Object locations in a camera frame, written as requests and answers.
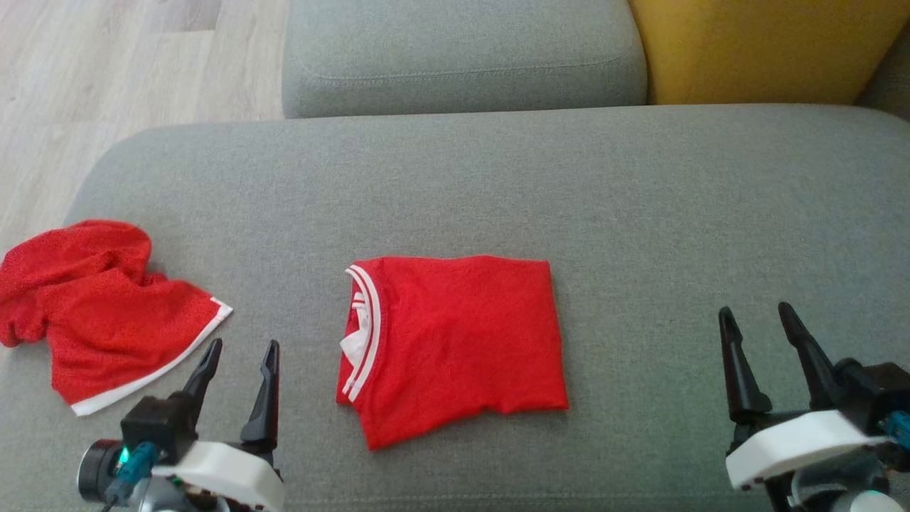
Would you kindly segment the yellow sofa cushion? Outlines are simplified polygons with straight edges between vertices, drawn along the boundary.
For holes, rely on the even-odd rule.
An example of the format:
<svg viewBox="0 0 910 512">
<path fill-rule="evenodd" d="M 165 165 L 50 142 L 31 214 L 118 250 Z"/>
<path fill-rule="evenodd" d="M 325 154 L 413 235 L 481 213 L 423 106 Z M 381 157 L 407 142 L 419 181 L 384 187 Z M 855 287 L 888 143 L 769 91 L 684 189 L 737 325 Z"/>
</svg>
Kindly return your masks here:
<svg viewBox="0 0 910 512">
<path fill-rule="evenodd" d="M 656 105 L 855 103 L 910 0 L 628 0 Z"/>
</svg>

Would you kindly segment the grey sofa back cushion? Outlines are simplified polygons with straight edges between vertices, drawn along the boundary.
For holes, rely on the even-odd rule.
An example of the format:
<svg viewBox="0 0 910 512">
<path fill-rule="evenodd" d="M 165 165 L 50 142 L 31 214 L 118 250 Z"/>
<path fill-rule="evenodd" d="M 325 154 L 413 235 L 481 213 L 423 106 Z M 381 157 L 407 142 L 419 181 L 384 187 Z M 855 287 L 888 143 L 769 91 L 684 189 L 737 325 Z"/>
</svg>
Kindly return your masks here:
<svg viewBox="0 0 910 512">
<path fill-rule="evenodd" d="M 628 0 L 290 0 L 287 119 L 641 106 Z"/>
</svg>

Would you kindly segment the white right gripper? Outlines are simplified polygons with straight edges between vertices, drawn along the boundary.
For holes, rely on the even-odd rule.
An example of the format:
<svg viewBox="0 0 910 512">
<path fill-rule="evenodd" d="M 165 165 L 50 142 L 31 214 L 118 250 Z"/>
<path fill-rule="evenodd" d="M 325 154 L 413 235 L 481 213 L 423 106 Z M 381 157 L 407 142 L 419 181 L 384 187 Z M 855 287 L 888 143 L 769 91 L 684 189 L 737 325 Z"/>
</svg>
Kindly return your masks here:
<svg viewBox="0 0 910 512">
<path fill-rule="evenodd" d="M 810 396 L 809 408 L 817 412 L 763 429 L 732 450 L 725 466 L 734 489 L 890 441 L 887 435 L 865 434 L 840 411 L 833 410 L 840 405 L 842 389 L 831 360 L 792 304 L 780 302 L 778 315 L 787 340 L 798 353 Z M 719 309 L 718 323 L 729 417 L 737 425 L 748 425 L 759 415 L 768 414 L 773 405 L 757 385 L 731 308 Z"/>
</svg>

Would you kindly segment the grey sofa corner cushion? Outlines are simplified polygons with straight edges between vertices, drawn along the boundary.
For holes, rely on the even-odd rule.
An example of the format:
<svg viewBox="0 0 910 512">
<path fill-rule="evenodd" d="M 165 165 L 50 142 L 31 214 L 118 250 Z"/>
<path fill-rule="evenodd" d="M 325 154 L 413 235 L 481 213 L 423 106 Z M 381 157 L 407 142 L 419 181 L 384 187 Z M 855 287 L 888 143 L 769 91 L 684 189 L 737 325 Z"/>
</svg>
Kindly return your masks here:
<svg viewBox="0 0 910 512">
<path fill-rule="evenodd" d="M 894 39 L 855 106 L 893 114 L 910 122 L 910 20 Z"/>
</svg>

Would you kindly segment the red mesh shorts white hem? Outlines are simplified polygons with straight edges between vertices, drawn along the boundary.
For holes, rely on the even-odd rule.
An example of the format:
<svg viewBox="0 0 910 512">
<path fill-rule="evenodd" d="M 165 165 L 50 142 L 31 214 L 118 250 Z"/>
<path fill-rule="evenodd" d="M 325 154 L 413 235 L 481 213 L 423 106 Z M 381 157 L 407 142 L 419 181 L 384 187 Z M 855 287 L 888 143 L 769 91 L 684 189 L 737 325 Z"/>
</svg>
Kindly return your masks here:
<svg viewBox="0 0 910 512">
<path fill-rule="evenodd" d="M 77 416 L 165 375 L 232 313 L 210 292 L 151 270 L 151 252 L 136 225 L 85 220 L 0 262 L 0 344 L 46 341 L 52 389 Z"/>
</svg>

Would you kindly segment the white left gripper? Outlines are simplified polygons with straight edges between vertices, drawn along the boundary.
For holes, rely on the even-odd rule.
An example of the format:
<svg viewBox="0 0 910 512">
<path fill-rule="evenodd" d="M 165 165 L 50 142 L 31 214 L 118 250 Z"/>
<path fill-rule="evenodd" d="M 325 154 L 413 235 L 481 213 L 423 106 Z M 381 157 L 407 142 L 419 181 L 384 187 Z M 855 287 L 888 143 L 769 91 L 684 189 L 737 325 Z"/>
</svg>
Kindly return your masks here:
<svg viewBox="0 0 910 512">
<path fill-rule="evenodd" d="M 221 338 L 209 343 L 181 393 L 189 406 L 191 421 L 198 421 L 209 383 L 217 373 L 223 350 Z M 178 477 L 189 486 L 200 487 L 250 508 L 283 512 L 285 484 L 273 466 L 248 453 L 273 453 L 279 429 L 280 345 L 271 340 L 260 364 L 261 386 L 240 433 L 242 451 L 220 442 L 196 441 L 176 464 L 157 464 L 152 476 Z"/>
</svg>

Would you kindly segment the grey sofa seat cushion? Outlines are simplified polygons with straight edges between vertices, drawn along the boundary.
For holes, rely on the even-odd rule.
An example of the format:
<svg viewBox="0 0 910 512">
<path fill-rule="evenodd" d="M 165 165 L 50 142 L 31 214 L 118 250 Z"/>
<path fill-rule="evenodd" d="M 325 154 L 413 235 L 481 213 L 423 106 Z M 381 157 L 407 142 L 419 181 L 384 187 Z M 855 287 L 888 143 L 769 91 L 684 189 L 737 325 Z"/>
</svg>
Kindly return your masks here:
<svg viewBox="0 0 910 512">
<path fill-rule="evenodd" d="M 66 216 L 145 230 L 227 302 L 199 421 L 232 440 L 282 345 L 289 512 L 769 512 L 734 491 L 719 308 L 776 410 L 806 408 L 789 302 L 833 362 L 910 370 L 910 123 L 858 107 L 644 106 L 159 127 Z M 370 452 L 334 401 L 344 268 L 549 260 L 565 414 L 482 415 Z"/>
</svg>

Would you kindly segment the red shirt white striped trim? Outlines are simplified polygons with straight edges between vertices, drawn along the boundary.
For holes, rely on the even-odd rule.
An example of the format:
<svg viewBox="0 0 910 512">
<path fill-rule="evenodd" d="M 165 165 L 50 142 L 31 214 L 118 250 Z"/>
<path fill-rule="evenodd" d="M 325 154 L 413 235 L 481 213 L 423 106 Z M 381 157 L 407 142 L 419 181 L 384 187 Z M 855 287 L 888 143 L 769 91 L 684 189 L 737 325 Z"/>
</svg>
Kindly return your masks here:
<svg viewBox="0 0 910 512">
<path fill-rule="evenodd" d="M 336 390 L 377 451 L 485 412 L 569 408 L 548 260 L 352 262 Z"/>
</svg>

